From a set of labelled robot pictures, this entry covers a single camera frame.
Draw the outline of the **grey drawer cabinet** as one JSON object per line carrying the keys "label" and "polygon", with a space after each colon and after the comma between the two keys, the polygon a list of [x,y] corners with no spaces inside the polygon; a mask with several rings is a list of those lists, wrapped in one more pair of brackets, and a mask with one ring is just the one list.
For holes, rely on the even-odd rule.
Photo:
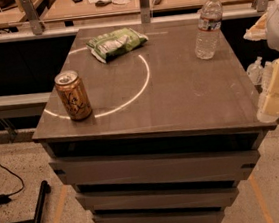
{"label": "grey drawer cabinet", "polygon": [[269,125],[226,40],[194,53],[193,21],[143,24],[147,42],[109,63],[76,34],[65,66],[81,76],[92,113],[67,115],[51,94],[34,139],[96,223],[221,223],[257,164]]}

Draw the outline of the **orange soda can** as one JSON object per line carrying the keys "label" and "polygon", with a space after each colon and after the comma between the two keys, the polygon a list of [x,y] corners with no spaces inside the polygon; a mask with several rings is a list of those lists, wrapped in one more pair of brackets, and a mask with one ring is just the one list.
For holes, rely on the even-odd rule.
{"label": "orange soda can", "polygon": [[68,116],[75,121],[86,119],[92,112],[92,107],[78,73],[66,70],[58,74],[54,81]]}

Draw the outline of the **green chip bag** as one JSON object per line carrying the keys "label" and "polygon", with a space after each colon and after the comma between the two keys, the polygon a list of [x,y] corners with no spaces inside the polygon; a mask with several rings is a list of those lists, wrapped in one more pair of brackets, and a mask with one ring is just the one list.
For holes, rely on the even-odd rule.
{"label": "green chip bag", "polygon": [[126,54],[147,41],[147,35],[126,27],[93,37],[86,44],[97,60],[107,63],[110,58]]}

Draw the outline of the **clear plastic water bottle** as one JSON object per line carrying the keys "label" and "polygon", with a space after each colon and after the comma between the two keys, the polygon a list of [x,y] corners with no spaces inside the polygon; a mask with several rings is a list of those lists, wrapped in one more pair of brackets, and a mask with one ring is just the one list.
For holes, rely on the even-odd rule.
{"label": "clear plastic water bottle", "polygon": [[207,0],[200,9],[195,54],[203,60],[214,57],[222,24],[222,3],[220,0]]}

